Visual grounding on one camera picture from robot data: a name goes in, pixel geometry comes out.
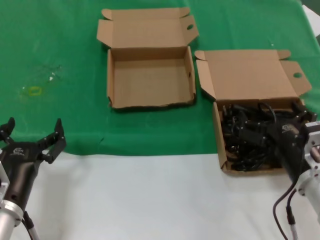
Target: cardboard box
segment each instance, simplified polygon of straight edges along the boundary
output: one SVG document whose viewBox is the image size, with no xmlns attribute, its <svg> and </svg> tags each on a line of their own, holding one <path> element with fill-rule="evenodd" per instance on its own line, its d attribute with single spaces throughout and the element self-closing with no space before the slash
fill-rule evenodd
<svg viewBox="0 0 320 240">
<path fill-rule="evenodd" d="M 196 51 L 201 88 L 215 100 L 213 123 L 219 163 L 229 174 L 256 175 L 282 171 L 263 169 L 239 172 L 227 161 L 221 120 L 222 107 L 230 104 L 256 107 L 265 102 L 274 109 L 290 109 L 292 101 L 302 104 L 299 96 L 312 87 L 295 61 L 285 60 L 288 50 L 217 50 Z"/>
<path fill-rule="evenodd" d="M 195 71 L 188 44 L 198 35 L 188 7 L 110 10 L 97 39 L 107 46 L 107 96 L 115 109 L 192 104 Z"/>
</svg>

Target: white table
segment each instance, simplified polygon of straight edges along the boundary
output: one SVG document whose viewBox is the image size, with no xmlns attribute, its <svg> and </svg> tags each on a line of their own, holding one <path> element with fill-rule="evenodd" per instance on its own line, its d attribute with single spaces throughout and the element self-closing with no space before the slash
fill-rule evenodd
<svg viewBox="0 0 320 240">
<path fill-rule="evenodd" d="M 42 240 L 281 240 L 283 175 L 232 177 L 216 154 L 121 157 L 63 153 L 43 163 L 26 210 Z M 292 208 L 302 240 L 320 239 L 308 200 Z M 291 237 L 285 201 L 278 216 Z M 27 240 L 21 224 L 12 240 Z"/>
<path fill-rule="evenodd" d="M 314 35 L 317 37 L 320 35 L 320 16 L 317 15 L 314 11 L 307 8 L 305 5 L 303 6 L 303 10 L 306 14 L 306 17 L 309 20 L 311 29 Z"/>
</svg>

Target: green cloth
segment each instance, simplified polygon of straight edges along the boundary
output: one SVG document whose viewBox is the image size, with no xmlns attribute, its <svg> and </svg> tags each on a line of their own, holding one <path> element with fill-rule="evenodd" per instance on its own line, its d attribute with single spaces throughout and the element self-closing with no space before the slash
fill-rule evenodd
<svg viewBox="0 0 320 240">
<path fill-rule="evenodd" d="M 320 113 L 320 48 L 297 0 L 2 0 L 0 123 L 15 117 L 12 137 L 28 141 L 62 118 L 66 151 L 78 155 L 216 153 L 212 102 L 198 77 L 191 107 L 118 113 L 106 97 L 101 10 L 185 6 L 200 33 L 192 52 L 289 49 L 313 85 L 306 105 Z"/>
</svg>

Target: black cable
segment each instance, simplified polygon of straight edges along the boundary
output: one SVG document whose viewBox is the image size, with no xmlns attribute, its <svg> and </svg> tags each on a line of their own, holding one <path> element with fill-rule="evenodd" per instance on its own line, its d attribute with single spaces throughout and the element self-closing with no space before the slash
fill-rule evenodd
<svg viewBox="0 0 320 240">
<path fill-rule="evenodd" d="M 30 232 L 29 232 L 28 228 L 27 228 L 27 225 L 26 225 L 25 220 L 24 220 L 24 219 L 22 219 L 22 220 L 21 220 L 21 222 L 22 222 L 23 226 L 25 227 L 26 231 L 28 232 L 28 235 L 29 235 L 30 239 L 31 239 L 31 240 L 34 240 L 34 239 L 33 239 L 33 237 L 31 236 L 31 234 L 30 234 Z"/>
<path fill-rule="evenodd" d="M 293 119 L 296 117 L 296 114 L 287 110 L 274 110 L 274 113 L 277 118 L 281 119 Z"/>
<path fill-rule="evenodd" d="M 281 234 L 282 234 L 282 236 L 283 236 L 283 238 L 285 240 L 288 240 L 288 238 L 287 238 L 285 232 L 283 231 L 283 229 L 282 229 L 282 227 L 281 227 L 281 225 L 279 223 L 279 220 L 278 220 L 278 217 L 277 217 L 277 213 L 276 213 L 276 209 L 277 209 L 278 204 L 283 199 L 285 199 L 285 197 L 294 189 L 295 185 L 296 185 L 296 182 L 291 184 L 291 186 L 288 188 L 288 190 L 274 203 L 273 209 L 272 209 L 272 213 L 273 213 L 273 217 L 274 217 L 275 223 L 278 226 L 278 228 L 279 228 L 279 230 L 280 230 L 280 232 L 281 232 Z"/>
<path fill-rule="evenodd" d="M 286 203 L 286 206 L 287 206 L 287 207 L 290 207 L 292 197 L 295 195 L 296 192 L 297 192 L 297 189 L 295 189 L 295 190 L 293 190 L 293 191 L 291 192 L 290 196 L 288 197 L 288 201 L 287 201 L 287 203 Z"/>
<path fill-rule="evenodd" d="M 27 211 L 24 211 L 23 213 L 23 219 L 25 221 L 25 225 L 27 227 L 27 229 L 33 229 L 35 227 L 34 222 L 32 221 L 32 219 L 29 217 L 29 214 Z"/>
<path fill-rule="evenodd" d="M 299 176 L 301 175 L 301 172 L 302 172 L 302 168 L 303 168 L 303 165 L 304 165 L 304 159 L 305 159 L 305 153 L 304 151 L 301 151 L 301 162 L 300 162 L 300 167 L 299 167 L 299 174 L 298 174 L 298 177 L 296 178 L 295 181 L 292 182 L 291 186 L 288 188 L 288 190 L 274 203 L 273 205 L 273 209 L 272 209 L 272 213 L 273 213 L 273 217 L 274 217 L 274 220 L 275 220 L 275 223 L 276 225 L 278 226 L 283 238 L 285 240 L 288 240 L 285 232 L 283 231 L 280 223 L 279 223 L 279 220 L 278 220 L 278 217 L 277 217 L 277 213 L 276 213 L 276 209 L 277 209 L 277 206 L 278 204 L 283 200 L 285 199 L 285 197 L 295 188 L 295 186 L 297 185 L 297 182 L 298 182 L 298 179 L 299 179 Z M 292 224 L 295 224 L 295 218 L 293 217 L 293 214 L 292 214 L 292 210 L 291 210 L 291 200 L 293 198 L 293 196 L 295 195 L 295 193 L 297 192 L 297 190 L 293 190 L 288 198 L 288 201 L 287 201 L 287 208 L 286 208 L 286 211 L 287 211 L 287 218 L 288 218 L 288 222 L 289 224 L 292 223 Z"/>
<path fill-rule="evenodd" d="M 259 103 L 258 103 L 258 108 L 259 108 L 259 110 L 260 110 L 261 112 L 263 112 L 263 113 L 265 113 L 265 114 L 267 114 L 267 113 L 262 109 L 262 106 L 264 106 L 265 108 L 267 108 L 267 109 L 270 111 L 270 113 L 272 114 L 274 123 L 277 123 L 277 116 L 276 116 L 276 113 L 275 113 L 275 111 L 273 110 L 273 108 L 272 108 L 269 104 L 267 104 L 267 103 L 265 103 L 265 102 L 259 102 Z"/>
</svg>

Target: box lid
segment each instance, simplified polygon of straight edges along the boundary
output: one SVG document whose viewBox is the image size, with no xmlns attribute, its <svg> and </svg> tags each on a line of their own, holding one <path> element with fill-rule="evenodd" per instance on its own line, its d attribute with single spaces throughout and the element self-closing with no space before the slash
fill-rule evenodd
<svg viewBox="0 0 320 240">
<path fill-rule="evenodd" d="M 198 35 L 190 9 L 103 9 L 97 39 L 111 48 L 168 48 L 187 46 Z"/>
<path fill-rule="evenodd" d="M 201 88 L 216 102 L 297 98 L 312 87 L 289 50 L 196 51 Z"/>
</svg>

